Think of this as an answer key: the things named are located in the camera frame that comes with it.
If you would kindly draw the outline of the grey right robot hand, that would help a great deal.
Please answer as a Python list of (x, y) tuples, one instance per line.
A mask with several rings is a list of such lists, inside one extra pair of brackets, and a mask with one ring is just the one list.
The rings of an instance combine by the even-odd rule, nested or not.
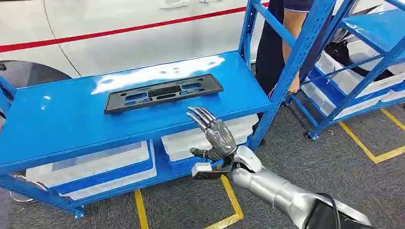
[(216, 118), (210, 111), (203, 107), (188, 107), (186, 115), (191, 118), (212, 145), (209, 150), (202, 150), (195, 147), (190, 152), (200, 158), (218, 161), (237, 150), (237, 144), (226, 124)]

